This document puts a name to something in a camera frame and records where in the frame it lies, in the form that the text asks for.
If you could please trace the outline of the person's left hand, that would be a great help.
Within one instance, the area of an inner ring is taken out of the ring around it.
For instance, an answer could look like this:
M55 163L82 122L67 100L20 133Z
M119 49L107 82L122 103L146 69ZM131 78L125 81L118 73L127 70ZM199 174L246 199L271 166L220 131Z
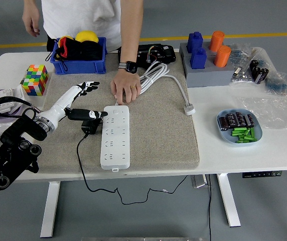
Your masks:
M141 92L140 77L137 73L118 69L110 83L110 88L118 105L135 101Z

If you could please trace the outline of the person's right hand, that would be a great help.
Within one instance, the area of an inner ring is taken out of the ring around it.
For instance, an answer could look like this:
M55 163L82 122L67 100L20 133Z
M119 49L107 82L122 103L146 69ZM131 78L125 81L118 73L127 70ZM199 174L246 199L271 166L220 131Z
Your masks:
M33 36L38 37L40 34L39 30L39 10L34 8L24 8L22 20L26 29L26 32Z

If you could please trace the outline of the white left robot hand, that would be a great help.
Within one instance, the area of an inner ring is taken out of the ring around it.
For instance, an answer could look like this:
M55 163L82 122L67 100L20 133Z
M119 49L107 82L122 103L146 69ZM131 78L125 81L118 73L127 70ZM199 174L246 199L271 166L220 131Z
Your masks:
M35 122L47 133L51 133L58 127L59 121L66 116L73 121L94 121L107 116L108 113L105 111L71 108L76 98L97 89L98 85L99 82L87 81L72 86L49 110L39 113Z

